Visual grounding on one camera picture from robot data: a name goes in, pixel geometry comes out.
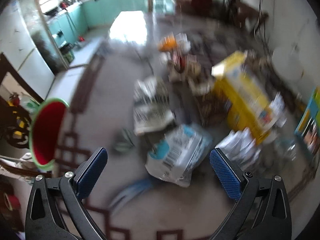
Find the newspaper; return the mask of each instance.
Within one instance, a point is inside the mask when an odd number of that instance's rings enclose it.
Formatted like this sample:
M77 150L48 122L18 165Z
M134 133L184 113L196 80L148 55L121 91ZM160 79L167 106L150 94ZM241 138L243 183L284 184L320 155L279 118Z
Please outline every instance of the newspaper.
M134 133L160 131L174 120L169 108L169 93L160 77L137 81L134 90Z

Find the plastic bag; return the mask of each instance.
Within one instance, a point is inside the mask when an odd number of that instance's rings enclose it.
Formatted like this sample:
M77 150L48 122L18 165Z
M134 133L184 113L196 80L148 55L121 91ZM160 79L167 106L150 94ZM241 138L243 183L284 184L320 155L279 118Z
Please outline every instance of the plastic bag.
M174 120L169 108L169 93L160 77L137 81L134 91L134 133L160 131Z
M197 125L181 125L148 153L146 169L150 175L188 187L192 170L211 150L212 138Z
M256 147L256 140L252 139L248 128L236 133L232 130L215 148L220 148L228 159L236 162L243 171L257 162L261 151Z
M278 120L276 121L276 125L280 128L283 127L285 122L287 121L287 118L284 114L285 104L280 92L277 93L275 100L271 102L269 107L272 109L272 111L278 118Z

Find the green bucket rim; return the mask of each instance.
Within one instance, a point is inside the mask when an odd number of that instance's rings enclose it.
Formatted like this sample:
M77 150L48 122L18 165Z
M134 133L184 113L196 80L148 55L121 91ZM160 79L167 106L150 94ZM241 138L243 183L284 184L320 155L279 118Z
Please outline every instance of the green bucket rim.
M36 159L35 155L34 155L34 151L33 151L33 145L32 145L32 137L33 137L33 125L35 124L36 120L37 120L37 117L39 116L39 113L42 111L43 108L45 108L48 104L51 104L52 102L61 102L63 103L67 108L69 108L69 104L61 99L61 98L50 98L48 100L45 100L38 108L37 112L35 113L35 118L34 120L32 121L31 123L31 128L30 128L30 131L29 131L29 149L30 149L30 152L31 152L31 157L32 157L32 160L33 162L35 163L35 165L43 170L43 171L51 171L53 169L53 164L55 162L55 160L51 160L49 161L47 164L40 164L38 162L38 160Z

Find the package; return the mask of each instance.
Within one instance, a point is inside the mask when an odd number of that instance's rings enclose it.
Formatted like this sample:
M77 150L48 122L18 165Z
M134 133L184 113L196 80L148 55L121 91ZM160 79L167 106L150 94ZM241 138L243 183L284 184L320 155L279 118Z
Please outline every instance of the package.
M160 51L167 51L167 68L170 82L186 81L188 77L196 78L201 72L201 65L197 57L188 54L191 49L191 43L188 41L185 33L179 33L176 36L168 36L164 39L165 45Z
M215 148L220 148L228 159L235 162L242 171L254 170L254 165L261 152L256 147L256 140L252 139L248 128L243 131L231 131Z
M227 121L231 129L244 130L248 127L260 144L278 117L257 78L249 70L244 71L245 59L245 53L236 51L212 67L212 76L216 78L212 92L230 101Z
M148 153L146 169L150 175L188 187L192 170L211 150L212 138L197 125L181 125L165 135Z
M160 77L137 81L134 90L134 133L160 131L174 120L169 108L169 93Z
M214 87L214 81L212 79L207 79L195 83L193 78L188 77L188 85L193 96L205 96L209 94Z
M320 150L320 88L316 88L313 91L308 106L294 133L299 141L302 142L307 159L309 161L314 160Z
M161 52L171 51L177 46L177 41L173 33L164 37L158 44L158 50Z

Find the refrigerator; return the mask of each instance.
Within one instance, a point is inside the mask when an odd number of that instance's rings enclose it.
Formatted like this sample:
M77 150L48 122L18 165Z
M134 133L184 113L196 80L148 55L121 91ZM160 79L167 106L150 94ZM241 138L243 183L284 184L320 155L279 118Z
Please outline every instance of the refrigerator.
M18 1L8 4L0 15L0 51L25 82L45 99L54 74L27 30Z

